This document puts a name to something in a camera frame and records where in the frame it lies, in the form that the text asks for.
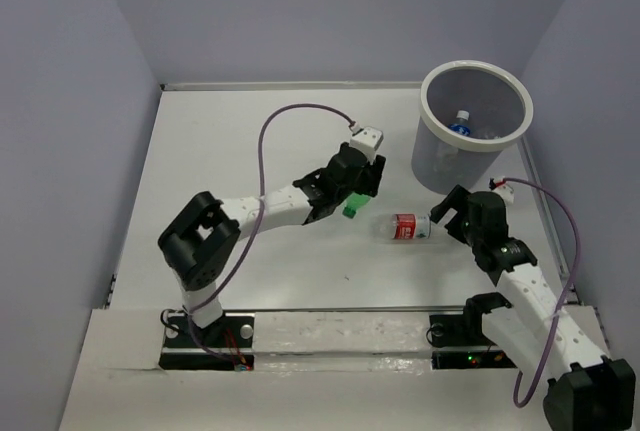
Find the green plastic bottle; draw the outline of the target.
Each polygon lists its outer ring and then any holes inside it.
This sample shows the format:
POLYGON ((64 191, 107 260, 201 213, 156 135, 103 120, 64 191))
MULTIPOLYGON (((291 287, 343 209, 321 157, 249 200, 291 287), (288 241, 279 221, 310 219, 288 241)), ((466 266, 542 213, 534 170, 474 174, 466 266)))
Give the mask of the green plastic bottle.
POLYGON ((342 215, 349 219, 354 219, 358 211, 366 206, 370 200, 371 197, 365 194, 351 194, 344 203, 342 215))

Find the red-label clear bottle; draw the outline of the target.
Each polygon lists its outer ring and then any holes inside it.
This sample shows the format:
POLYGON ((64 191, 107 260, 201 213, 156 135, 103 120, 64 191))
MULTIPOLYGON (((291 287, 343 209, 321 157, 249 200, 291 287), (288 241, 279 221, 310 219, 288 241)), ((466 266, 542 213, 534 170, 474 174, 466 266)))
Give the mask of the red-label clear bottle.
POLYGON ((371 230, 374 238, 393 242, 435 242, 445 235, 429 216, 414 213, 377 216, 371 230))

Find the large blue-label clear bottle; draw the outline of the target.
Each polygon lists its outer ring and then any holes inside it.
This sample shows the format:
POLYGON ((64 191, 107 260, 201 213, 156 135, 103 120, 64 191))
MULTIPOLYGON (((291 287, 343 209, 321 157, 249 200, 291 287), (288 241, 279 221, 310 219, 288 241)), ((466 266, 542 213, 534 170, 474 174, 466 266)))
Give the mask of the large blue-label clear bottle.
POLYGON ((466 110, 459 110, 456 113, 456 116, 453 122, 448 126, 448 129, 461 136, 469 137, 471 135, 471 129, 470 129, 469 123, 470 123, 469 112, 466 110))

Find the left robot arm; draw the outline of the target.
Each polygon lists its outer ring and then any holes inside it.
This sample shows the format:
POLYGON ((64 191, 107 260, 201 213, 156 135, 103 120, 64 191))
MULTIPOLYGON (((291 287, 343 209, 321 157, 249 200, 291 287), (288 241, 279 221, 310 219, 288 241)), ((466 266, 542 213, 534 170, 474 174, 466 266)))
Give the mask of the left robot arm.
POLYGON ((219 339, 223 310, 216 281, 238 242, 325 219, 353 194, 375 197, 385 165, 384 156, 370 159, 343 143, 326 166, 264 196, 217 199, 204 191, 192 197, 158 238, 180 286, 189 337, 201 346, 219 339))

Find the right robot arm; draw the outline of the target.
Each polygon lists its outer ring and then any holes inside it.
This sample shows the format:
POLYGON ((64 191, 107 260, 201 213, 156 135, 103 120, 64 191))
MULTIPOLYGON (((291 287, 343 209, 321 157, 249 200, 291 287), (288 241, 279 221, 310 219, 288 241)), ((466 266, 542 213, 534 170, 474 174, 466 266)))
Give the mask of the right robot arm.
POLYGON ((517 407, 546 384, 543 413, 553 430, 629 430, 636 374, 624 359, 608 357, 565 310, 565 293, 548 284, 531 249, 509 233, 506 203, 496 183, 487 191, 455 186, 430 212, 447 234, 470 247, 492 282, 490 293, 467 299, 462 311, 430 318, 436 348, 493 344, 518 368, 517 407))

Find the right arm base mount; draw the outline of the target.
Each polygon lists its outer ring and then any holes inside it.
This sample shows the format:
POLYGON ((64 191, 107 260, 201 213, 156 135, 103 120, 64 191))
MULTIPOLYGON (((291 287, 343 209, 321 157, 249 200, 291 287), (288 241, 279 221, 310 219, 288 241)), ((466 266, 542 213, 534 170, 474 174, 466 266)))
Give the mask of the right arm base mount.
POLYGON ((434 370, 511 369, 514 363, 496 344, 468 329, 462 314, 431 314, 425 333, 434 370))

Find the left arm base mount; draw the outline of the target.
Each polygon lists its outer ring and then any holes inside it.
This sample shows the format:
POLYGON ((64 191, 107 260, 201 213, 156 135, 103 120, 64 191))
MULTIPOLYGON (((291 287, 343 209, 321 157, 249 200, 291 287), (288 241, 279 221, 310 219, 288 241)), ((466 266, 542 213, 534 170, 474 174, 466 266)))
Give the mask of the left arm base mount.
POLYGON ((168 371, 252 371, 255 315, 226 313, 210 326, 190 332, 182 310, 165 309, 159 367, 168 371))

